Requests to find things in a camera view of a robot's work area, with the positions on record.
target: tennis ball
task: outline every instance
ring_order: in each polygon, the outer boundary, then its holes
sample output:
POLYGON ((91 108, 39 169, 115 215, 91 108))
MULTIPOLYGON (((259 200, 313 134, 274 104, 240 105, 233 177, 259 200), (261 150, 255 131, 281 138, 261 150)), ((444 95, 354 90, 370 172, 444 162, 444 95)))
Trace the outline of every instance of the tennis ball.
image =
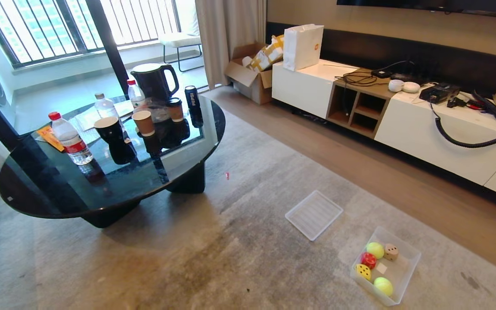
POLYGON ((371 242, 366 245, 366 251, 374 255, 376 259, 384 257, 384 247, 378 242, 371 242))
POLYGON ((390 280, 384 277, 377 277, 376 280, 374 280, 374 287, 382 291, 388 297, 394 293, 394 286, 391 284, 390 280))

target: red ball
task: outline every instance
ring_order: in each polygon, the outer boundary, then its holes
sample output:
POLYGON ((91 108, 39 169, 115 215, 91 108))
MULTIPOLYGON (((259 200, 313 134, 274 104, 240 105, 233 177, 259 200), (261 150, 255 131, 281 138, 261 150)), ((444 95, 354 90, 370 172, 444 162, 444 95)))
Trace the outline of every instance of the red ball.
POLYGON ((376 257, 369 252, 365 252, 361 255, 361 264, 374 269, 374 266, 376 266, 376 257))

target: blue can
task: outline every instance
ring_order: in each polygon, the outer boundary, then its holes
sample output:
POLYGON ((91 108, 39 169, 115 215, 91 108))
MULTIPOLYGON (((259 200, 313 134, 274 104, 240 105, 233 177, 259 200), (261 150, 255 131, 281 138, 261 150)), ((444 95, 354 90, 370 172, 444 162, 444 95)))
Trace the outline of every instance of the blue can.
POLYGON ((187 99, 187 106, 192 109, 200 109, 200 101, 198 100, 198 90, 195 86, 185 87, 185 98, 187 99))

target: carpet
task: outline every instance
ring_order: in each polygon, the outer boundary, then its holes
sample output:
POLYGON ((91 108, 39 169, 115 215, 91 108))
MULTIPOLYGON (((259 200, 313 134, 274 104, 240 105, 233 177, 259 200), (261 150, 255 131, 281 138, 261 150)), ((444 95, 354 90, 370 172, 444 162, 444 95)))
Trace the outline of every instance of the carpet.
POLYGON ((422 252, 399 308, 496 308, 494 265, 226 118, 204 194, 161 192, 106 229, 0 199, 0 309, 381 308, 349 277, 377 226, 422 252), (284 215, 314 190, 344 212, 310 242, 284 215))

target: white plastic tray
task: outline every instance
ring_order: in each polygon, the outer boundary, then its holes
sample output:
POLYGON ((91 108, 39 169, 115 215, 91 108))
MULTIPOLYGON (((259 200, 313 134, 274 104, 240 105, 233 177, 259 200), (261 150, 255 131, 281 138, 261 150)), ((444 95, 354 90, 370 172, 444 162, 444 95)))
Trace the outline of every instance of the white plastic tray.
POLYGON ((386 231, 384 228, 378 226, 350 267, 350 276, 358 284, 360 284, 360 286, 364 287, 371 294, 374 294, 374 296, 376 296, 382 304, 385 306, 393 306, 401 302, 403 294, 405 294, 409 280, 411 280, 411 276, 415 271, 421 255, 422 254, 419 250, 386 231), (371 242, 378 242, 381 245, 391 243, 397 247, 399 250, 399 255, 395 261, 389 261, 385 258, 378 259, 376 261, 376 266, 378 266, 378 263, 382 263, 387 267, 387 270, 382 275, 376 271, 376 268, 372 269, 371 281, 367 281, 357 274, 355 271, 355 266, 357 263, 360 264, 361 255, 366 252, 366 245, 371 242), (374 285, 372 283, 374 283, 374 279, 377 277, 385 277, 390 280, 391 284, 394 286, 394 293, 390 297, 386 296, 386 294, 381 291, 374 289, 374 285))
POLYGON ((314 241, 344 210, 318 190, 284 216, 309 240, 314 241))

